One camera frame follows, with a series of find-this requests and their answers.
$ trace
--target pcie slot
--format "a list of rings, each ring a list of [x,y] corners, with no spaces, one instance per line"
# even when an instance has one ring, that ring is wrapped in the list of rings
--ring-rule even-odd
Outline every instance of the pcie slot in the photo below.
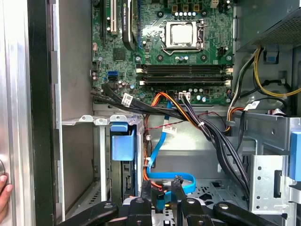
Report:
[[[147,85],[185,85],[185,84],[204,84],[212,86],[228,85],[232,80],[232,76],[221,77],[141,77],[139,84],[141,86]]]
[[[100,8],[100,37],[103,41],[103,45],[105,45],[106,41],[106,0],[101,0]]]
[[[117,34],[117,0],[111,0],[111,34]]]
[[[144,74],[221,74],[222,65],[140,65],[136,73]]]

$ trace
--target ram slot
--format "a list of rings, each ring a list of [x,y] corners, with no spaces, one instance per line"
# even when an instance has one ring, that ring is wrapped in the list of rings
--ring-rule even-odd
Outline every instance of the ram slot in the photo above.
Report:
[[[117,0],[111,0],[111,34],[117,35]]]
[[[222,65],[139,65],[136,73],[144,74],[222,74]]]
[[[185,84],[203,84],[210,86],[223,86],[227,85],[230,80],[232,80],[232,76],[221,76],[221,77],[152,77],[146,76],[138,79],[139,84],[141,86],[154,86],[154,85],[165,85],[165,86],[173,86],[173,85],[185,85]]]

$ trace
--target metal mesh grille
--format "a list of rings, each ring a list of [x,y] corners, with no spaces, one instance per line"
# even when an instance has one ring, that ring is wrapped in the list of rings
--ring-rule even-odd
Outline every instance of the metal mesh grille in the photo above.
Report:
[[[271,45],[285,44],[298,45],[301,44],[301,16],[293,17],[282,23],[279,27],[267,31],[254,44]]]

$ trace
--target sata port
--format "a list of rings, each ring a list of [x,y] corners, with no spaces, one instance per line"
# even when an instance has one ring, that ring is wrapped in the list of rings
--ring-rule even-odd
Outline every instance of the sata port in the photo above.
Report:
[[[118,76],[118,71],[110,71],[110,72],[107,72],[107,75],[108,75],[108,76]]]
[[[117,81],[117,76],[108,76],[109,81]]]

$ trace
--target human hand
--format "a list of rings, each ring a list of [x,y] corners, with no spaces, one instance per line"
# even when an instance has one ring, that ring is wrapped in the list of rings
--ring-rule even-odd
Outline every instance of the human hand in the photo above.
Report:
[[[2,175],[0,177],[0,223],[4,220],[6,216],[6,212],[8,210],[8,200],[10,198],[11,192],[13,190],[12,185],[6,185],[5,183],[7,181],[8,177],[5,175]]]

